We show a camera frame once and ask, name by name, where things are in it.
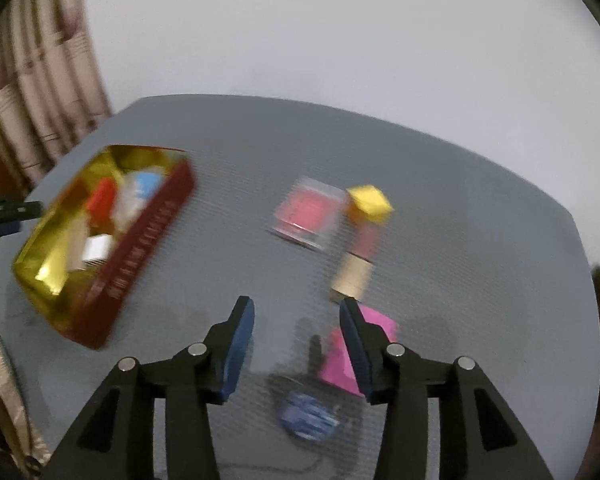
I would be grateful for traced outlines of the clear box with blue paper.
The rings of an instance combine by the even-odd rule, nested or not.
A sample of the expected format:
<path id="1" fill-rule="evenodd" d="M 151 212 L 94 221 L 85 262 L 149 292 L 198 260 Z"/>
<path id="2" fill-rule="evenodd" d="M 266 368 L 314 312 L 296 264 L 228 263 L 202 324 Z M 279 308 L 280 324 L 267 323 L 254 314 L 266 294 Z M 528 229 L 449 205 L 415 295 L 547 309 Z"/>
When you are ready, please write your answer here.
<path id="1" fill-rule="evenodd" d="M 131 171 L 123 177 L 111 216 L 118 232 L 132 226 L 163 180 L 164 173 L 157 167 Z"/>

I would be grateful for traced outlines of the blue patterned keychain case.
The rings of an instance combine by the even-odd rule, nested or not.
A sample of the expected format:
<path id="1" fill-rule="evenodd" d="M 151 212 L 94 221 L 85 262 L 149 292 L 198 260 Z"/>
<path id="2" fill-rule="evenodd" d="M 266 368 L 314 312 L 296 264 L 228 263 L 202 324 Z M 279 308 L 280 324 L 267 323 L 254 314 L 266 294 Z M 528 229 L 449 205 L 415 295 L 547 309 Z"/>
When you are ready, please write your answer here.
<path id="1" fill-rule="evenodd" d="M 334 435 L 340 420 L 334 410 L 307 393 L 291 391 L 279 412 L 282 427 L 303 441 L 321 442 Z"/>

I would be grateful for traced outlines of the clear box with red card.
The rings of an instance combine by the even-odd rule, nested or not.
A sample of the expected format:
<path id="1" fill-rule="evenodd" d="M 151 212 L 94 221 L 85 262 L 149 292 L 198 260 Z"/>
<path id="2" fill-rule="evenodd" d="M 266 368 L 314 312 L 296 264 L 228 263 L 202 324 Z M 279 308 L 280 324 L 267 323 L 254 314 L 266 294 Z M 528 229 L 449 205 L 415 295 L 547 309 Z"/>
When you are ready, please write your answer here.
<path id="1" fill-rule="evenodd" d="M 274 234 L 303 247 L 324 250 L 338 231 L 347 193 L 309 177 L 292 186 L 274 212 Z"/>

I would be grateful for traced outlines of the white striped cube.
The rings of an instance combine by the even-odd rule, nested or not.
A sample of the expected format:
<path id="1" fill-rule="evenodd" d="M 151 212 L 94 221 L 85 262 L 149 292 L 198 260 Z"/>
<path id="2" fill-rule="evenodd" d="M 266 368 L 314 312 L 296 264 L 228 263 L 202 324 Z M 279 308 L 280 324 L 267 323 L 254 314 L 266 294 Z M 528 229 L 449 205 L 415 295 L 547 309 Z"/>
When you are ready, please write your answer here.
<path id="1" fill-rule="evenodd" d="M 85 264 L 95 264 L 106 261 L 114 249 L 114 237 L 110 234 L 98 234 L 89 236 L 86 239 L 82 262 Z"/>

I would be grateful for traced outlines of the red rectangular block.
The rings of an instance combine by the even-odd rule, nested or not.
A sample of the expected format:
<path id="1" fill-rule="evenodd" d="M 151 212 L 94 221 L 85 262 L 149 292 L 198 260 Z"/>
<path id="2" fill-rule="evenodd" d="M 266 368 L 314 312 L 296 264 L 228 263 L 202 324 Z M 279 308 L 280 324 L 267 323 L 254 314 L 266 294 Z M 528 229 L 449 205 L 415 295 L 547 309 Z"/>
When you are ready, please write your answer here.
<path id="1" fill-rule="evenodd" d="M 112 211 L 117 197 L 117 182 L 113 177 L 101 178 L 91 192 L 85 205 L 88 225 L 94 233 L 112 234 L 114 220 Z"/>

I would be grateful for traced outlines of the red gold toffee tin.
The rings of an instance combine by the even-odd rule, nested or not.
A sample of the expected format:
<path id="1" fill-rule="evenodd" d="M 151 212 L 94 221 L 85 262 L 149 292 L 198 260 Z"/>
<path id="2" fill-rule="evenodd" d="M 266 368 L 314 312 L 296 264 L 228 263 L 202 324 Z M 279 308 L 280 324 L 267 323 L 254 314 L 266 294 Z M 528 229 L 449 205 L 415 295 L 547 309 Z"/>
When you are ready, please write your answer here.
<path id="1" fill-rule="evenodd" d="M 12 263 L 45 321 L 102 348 L 134 283 L 196 188 L 188 154 L 109 145 L 46 209 Z"/>

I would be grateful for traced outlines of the gold lipstick with clear cap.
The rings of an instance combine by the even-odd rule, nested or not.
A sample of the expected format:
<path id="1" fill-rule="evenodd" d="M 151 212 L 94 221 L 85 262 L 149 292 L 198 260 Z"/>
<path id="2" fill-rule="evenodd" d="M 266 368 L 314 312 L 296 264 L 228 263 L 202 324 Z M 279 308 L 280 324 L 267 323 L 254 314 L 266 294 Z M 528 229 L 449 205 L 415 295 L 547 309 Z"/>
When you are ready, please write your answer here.
<path id="1" fill-rule="evenodd" d="M 363 299 L 374 270 L 374 259 L 381 237 L 381 226 L 364 222 L 358 226 L 355 239 L 343 254 L 330 284 L 330 300 L 339 304 L 346 297 Z"/>

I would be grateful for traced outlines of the pink rectangular block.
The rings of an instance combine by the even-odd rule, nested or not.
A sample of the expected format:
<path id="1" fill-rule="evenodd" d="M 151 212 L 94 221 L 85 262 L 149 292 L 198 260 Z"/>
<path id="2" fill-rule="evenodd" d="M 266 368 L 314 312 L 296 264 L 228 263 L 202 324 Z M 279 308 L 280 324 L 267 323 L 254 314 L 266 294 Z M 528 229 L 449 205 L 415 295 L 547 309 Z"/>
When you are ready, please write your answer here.
<path id="1" fill-rule="evenodd" d="M 370 307 L 360 304 L 360 310 L 364 320 L 380 326 L 390 341 L 396 340 L 398 323 L 387 315 Z M 340 328 L 335 328 L 330 335 L 330 343 L 324 363 L 318 372 L 318 378 L 326 384 L 339 388 L 347 393 L 362 398 L 363 393 L 358 388 L 354 376 L 354 370 L 348 355 L 346 343 Z"/>

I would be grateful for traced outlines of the beige patterned curtain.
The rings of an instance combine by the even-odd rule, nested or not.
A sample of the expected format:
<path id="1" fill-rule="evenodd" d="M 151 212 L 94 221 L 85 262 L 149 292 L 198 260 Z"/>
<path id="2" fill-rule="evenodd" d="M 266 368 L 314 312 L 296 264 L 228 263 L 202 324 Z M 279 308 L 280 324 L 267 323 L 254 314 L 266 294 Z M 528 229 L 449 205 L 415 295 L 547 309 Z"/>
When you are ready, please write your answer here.
<path id="1" fill-rule="evenodd" d="M 18 190 L 110 115 L 85 0 L 0 0 L 0 161 Z"/>

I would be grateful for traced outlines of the grey honeycomb table mat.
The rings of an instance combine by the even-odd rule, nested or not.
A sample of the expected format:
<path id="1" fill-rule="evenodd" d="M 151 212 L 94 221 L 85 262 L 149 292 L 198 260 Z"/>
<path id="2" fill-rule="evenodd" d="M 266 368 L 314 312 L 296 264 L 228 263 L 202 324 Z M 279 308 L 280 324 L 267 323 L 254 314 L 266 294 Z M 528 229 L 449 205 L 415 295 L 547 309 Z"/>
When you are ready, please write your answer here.
<path id="1" fill-rule="evenodd" d="M 600 386 L 600 326 L 571 214 L 516 174 L 453 144 L 334 108 L 239 96 L 154 96 L 118 113 L 34 191 L 48 203 L 102 148 L 180 148 L 198 180 L 126 298 L 108 344 L 56 333 L 12 274 L 26 234 L 0 241 L 0 334 L 33 425 L 49 446 L 122 356 L 158 361 L 201 340 L 251 297 L 250 359 L 234 396 L 210 411 L 227 479 L 368 479 L 384 411 L 314 380 L 338 323 L 330 282 L 351 232 L 320 252 L 276 236 L 275 209 L 301 177 L 375 185 L 393 206 L 365 303 L 427 359 L 471 356 L 557 479 L 576 476 Z M 308 442 L 279 412 L 291 391 L 334 410 L 332 437 Z"/>

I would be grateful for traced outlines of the yellow striped cube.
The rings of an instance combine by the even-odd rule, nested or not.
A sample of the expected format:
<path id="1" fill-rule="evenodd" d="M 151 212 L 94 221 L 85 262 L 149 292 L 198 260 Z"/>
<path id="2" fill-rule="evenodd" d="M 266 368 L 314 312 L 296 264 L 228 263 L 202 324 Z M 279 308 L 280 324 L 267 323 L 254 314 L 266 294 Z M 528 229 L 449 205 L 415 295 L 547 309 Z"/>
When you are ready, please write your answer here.
<path id="1" fill-rule="evenodd" d="M 387 223 L 393 206 L 387 196 L 373 185 L 359 185 L 347 189 L 349 203 L 347 218 L 354 224 L 372 222 L 378 226 Z"/>

